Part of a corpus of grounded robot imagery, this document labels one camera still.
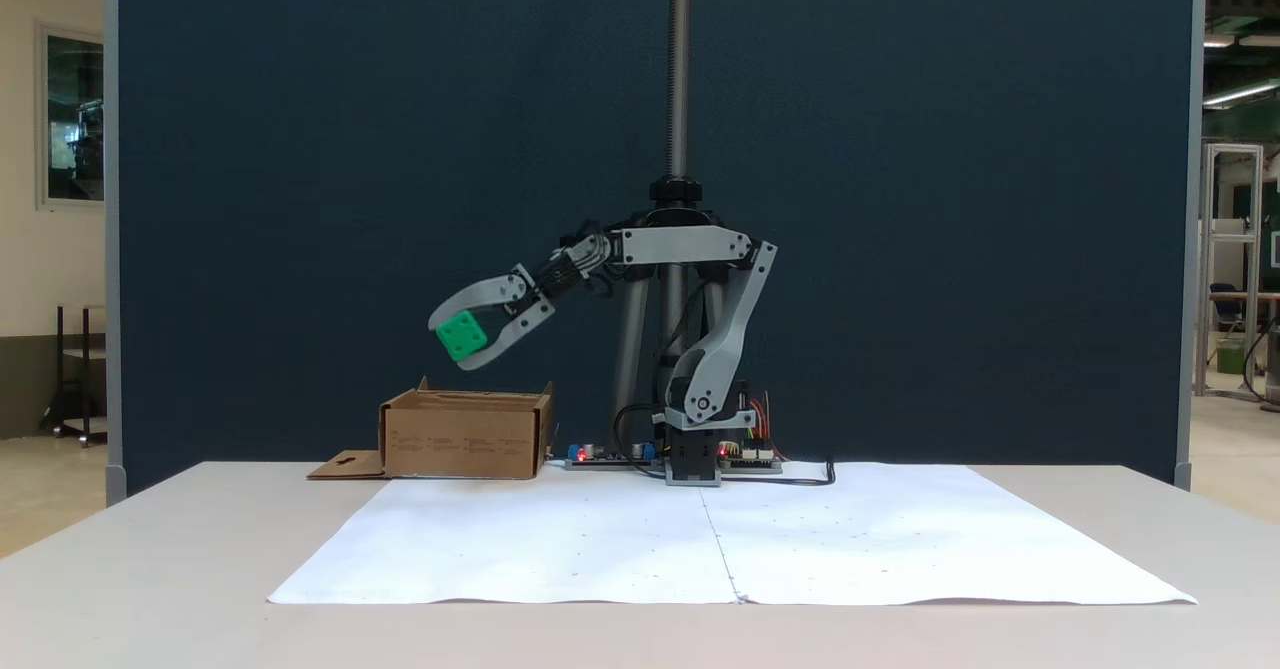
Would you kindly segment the grey wide ribbed gripper finger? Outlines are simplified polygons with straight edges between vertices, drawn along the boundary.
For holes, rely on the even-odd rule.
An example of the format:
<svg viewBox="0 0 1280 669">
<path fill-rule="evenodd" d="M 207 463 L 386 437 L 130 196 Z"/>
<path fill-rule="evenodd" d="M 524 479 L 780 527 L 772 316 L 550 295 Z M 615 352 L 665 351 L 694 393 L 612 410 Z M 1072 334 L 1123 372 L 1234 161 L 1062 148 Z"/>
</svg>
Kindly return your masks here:
<svg viewBox="0 0 1280 669">
<path fill-rule="evenodd" d="M 439 330 L 462 312 L 502 312 L 511 313 L 512 306 L 526 299 L 534 290 L 534 280 L 524 265 L 516 265 L 511 271 L 495 278 L 471 283 L 468 287 L 448 295 L 436 306 L 428 319 L 429 330 Z"/>
</svg>

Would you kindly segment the grey narrow gripper finger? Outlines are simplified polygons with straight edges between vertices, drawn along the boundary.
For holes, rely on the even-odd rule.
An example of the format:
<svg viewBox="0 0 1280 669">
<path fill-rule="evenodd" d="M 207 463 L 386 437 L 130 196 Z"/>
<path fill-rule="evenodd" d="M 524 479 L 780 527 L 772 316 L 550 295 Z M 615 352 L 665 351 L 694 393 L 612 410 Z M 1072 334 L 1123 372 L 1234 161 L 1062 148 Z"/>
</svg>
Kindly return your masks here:
<svg viewBox="0 0 1280 669">
<path fill-rule="evenodd" d="M 471 310 L 471 313 L 485 333 L 486 344 L 467 356 L 466 370 L 479 370 L 499 359 L 540 324 L 549 321 L 556 313 L 556 306 L 540 297 L 535 303 L 524 306 L 518 313 L 507 312 L 506 304 L 483 306 L 480 310 Z"/>
</svg>

